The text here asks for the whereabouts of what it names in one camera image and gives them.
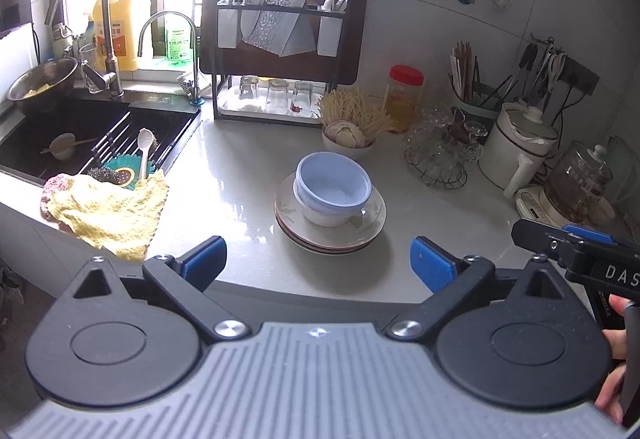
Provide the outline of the person right hand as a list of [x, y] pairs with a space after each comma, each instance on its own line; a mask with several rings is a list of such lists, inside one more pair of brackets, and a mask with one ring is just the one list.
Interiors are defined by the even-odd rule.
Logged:
[[629, 299], [614, 294], [608, 297], [608, 302], [615, 312], [623, 315], [626, 329], [603, 329], [602, 331], [611, 348], [612, 358], [620, 364], [608, 374], [594, 404], [614, 422], [621, 424], [625, 415], [625, 410], [620, 404], [620, 394], [622, 386], [627, 386], [628, 332], [631, 332], [632, 336], [631, 363], [634, 364], [639, 359], [639, 308]]

